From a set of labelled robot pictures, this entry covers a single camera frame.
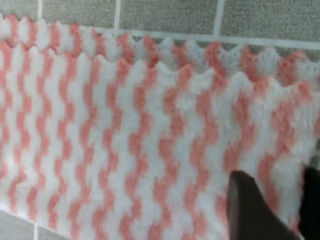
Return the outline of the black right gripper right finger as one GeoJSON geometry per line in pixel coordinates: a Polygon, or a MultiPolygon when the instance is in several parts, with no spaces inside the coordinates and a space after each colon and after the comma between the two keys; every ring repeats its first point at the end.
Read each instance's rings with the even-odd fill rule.
{"type": "Polygon", "coordinates": [[[320,239],[320,171],[307,167],[303,174],[303,195],[298,228],[305,240],[320,239]]]}

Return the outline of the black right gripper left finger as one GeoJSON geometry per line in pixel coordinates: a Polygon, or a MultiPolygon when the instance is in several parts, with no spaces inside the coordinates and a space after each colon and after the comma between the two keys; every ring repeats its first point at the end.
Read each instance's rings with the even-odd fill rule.
{"type": "Polygon", "coordinates": [[[228,180],[227,223],[231,240],[298,240],[268,207],[256,181],[241,170],[228,180]]]}

